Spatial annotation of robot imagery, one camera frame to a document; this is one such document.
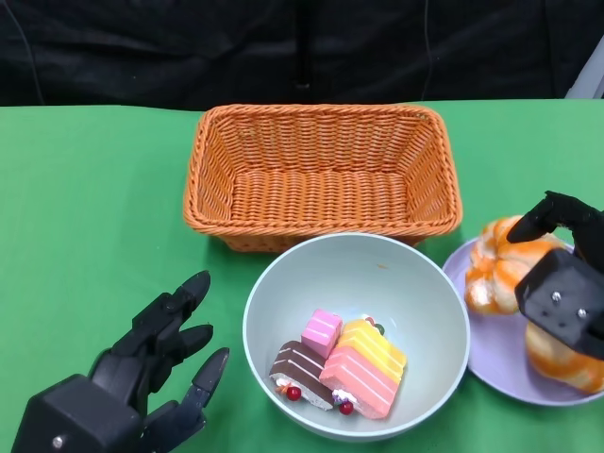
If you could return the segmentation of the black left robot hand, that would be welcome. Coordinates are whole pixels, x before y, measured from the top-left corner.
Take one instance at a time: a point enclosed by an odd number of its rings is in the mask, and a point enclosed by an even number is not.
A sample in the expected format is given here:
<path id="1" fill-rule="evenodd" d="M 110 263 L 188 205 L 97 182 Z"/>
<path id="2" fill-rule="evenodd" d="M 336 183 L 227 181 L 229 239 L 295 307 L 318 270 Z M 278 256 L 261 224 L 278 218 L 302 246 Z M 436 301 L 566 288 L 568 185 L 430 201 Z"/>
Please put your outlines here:
<path id="1" fill-rule="evenodd" d="M 212 325 L 183 327 L 209 288 L 210 275 L 202 271 L 160 294 L 88 375 L 72 375 L 30 397 L 13 451 L 171 452 L 193 437 L 206 424 L 203 410 L 225 371 L 228 348 L 210 355 L 181 401 L 153 412 L 147 402 L 174 367 L 210 342 Z"/>

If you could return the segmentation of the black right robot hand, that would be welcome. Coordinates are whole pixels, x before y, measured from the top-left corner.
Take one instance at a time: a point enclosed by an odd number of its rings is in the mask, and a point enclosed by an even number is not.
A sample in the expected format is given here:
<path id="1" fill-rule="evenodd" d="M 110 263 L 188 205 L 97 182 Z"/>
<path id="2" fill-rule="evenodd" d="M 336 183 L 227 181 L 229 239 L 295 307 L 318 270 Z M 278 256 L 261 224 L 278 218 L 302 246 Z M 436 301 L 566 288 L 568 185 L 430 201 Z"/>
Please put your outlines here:
<path id="1" fill-rule="evenodd" d="M 603 212 L 576 197 L 547 191 L 509 231 L 510 243 L 534 241 L 557 227 L 574 250 L 545 254 L 516 285 L 521 313 L 571 350 L 603 358 Z"/>

